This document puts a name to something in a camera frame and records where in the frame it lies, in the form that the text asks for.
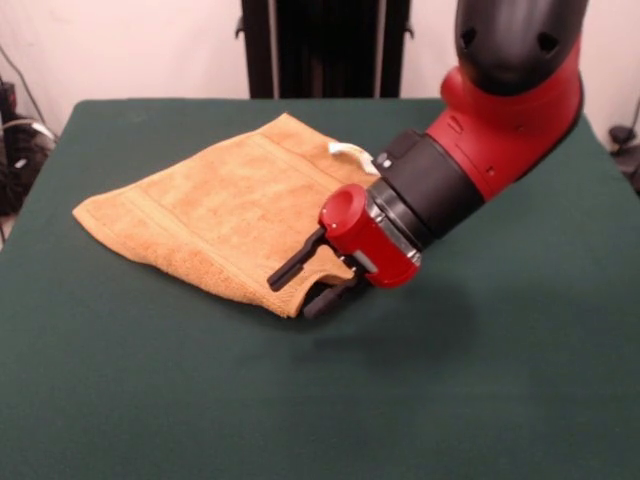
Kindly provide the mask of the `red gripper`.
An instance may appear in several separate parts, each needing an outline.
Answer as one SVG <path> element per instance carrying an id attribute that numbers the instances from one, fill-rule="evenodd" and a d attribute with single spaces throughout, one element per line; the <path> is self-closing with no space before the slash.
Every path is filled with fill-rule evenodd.
<path id="1" fill-rule="evenodd" d="M 304 270 L 326 238 L 338 254 L 354 259 L 364 269 L 367 280 L 376 287 L 399 287 L 419 271 L 420 252 L 361 185 L 344 185 L 332 193 L 321 207 L 319 224 L 322 227 L 317 228 L 302 247 L 268 277 L 267 284 L 273 292 L 281 291 Z M 358 284 L 359 276 L 354 275 L 325 289 L 303 309 L 304 317 L 316 319 L 330 312 L 353 293 Z"/>

